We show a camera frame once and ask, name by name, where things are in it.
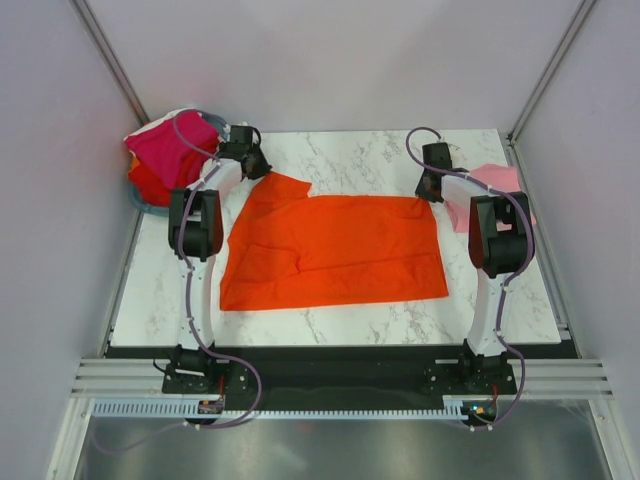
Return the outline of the orange t shirt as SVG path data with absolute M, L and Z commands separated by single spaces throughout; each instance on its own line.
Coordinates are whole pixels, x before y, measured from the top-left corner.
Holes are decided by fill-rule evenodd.
M 234 222 L 220 284 L 224 311 L 430 300 L 449 294 L 429 203 L 318 195 L 272 173 Z

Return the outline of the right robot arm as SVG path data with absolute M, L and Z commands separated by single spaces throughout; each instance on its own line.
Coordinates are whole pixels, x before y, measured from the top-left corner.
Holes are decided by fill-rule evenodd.
M 445 142 L 422 146 L 424 167 L 416 195 L 431 203 L 449 203 L 468 214 L 468 252 L 477 273 L 474 317 L 454 365 L 445 379 L 454 392 L 473 394 L 517 391 L 504 327 L 509 287 L 533 260 L 535 242 L 527 195 L 505 192 L 454 168 Z

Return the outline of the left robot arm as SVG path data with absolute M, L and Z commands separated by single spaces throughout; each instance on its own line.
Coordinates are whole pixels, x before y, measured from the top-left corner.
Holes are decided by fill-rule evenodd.
M 261 143 L 257 128 L 230 126 L 228 138 L 209 156 L 199 177 L 170 193 L 168 244 L 179 261 L 184 295 L 178 340 L 164 368 L 165 393 L 224 392 L 223 367 L 228 360 L 207 353 L 215 345 L 212 275 L 225 241 L 222 200 L 243 180 L 260 179 L 271 172 Z

